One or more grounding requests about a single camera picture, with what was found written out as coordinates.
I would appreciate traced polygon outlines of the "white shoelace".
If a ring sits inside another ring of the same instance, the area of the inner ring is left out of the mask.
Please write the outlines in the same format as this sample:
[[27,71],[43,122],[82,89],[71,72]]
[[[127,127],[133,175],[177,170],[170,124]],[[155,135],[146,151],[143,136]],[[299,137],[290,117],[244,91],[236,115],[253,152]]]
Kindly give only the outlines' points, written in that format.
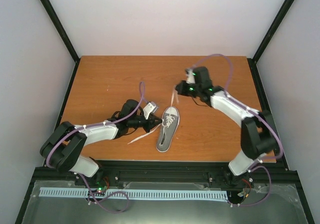
[[[171,102],[170,102],[170,106],[173,106],[174,104],[174,100],[176,101],[176,103],[179,103],[179,99],[178,99],[178,95],[175,91],[175,87],[173,88],[173,91],[172,91],[172,95],[171,95]],[[155,130],[157,130],[161,125],[158,125],[157,127],[153,128],[151,131],[149,131],[148,133],[144,134],[144,135],[141,135],[135,139],[133,139],[132,141],[130,141],[128,144],[131,144],[133,142],[136,142],[142,138],[145,138],[147,137],[148,135],[152,134],[153,132],[155,132]]]

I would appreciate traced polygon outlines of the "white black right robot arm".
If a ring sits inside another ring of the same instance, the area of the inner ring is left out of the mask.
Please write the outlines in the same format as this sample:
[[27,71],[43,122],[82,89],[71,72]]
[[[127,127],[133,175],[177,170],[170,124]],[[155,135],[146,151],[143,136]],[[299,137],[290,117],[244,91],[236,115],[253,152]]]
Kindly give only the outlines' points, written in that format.
[[225,89],[214,86],[206,67],[186,69],[186,80],[176,86],[179,95],[199,98],[233,120],[240,127],[240,151],[223,172],[226,185],[235,186],[238,179],[252,171],[264,157],[278,150],[276,158],[283,154],[281,141],[275,131],[272,114],[260,112],[233,98]]

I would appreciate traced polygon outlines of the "grey canvas sneaker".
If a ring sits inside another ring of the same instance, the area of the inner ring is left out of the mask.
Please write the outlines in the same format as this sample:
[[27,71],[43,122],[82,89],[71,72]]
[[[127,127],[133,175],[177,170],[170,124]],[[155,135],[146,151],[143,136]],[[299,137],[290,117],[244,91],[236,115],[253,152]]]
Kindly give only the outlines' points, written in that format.
[[170,148],[179,123],[180,114],[178,109],[173,106],[168,107],[162,115],[162,124],[156,142],[156,149],[159,152],[166,152]]

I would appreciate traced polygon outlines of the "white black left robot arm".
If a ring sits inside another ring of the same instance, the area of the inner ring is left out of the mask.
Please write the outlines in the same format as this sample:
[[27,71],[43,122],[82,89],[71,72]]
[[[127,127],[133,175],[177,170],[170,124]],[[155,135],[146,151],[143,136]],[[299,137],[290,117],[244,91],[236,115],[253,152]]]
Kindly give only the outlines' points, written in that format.
[[129,135],[130,129],[144,129],[147,134],[162,123],[155,115],[158,109],[154,102],[144,108],[139,102],[129,99],[107,120],[90,125],[73,125],[62,122],[41,147],[40,155],[48,161],[47,166],[58,172],[73,172],[86,176],[92,185],[103,182],[104,173],[96,161],[84,157],[81,152],[85,146],[105,140],[115,140]]

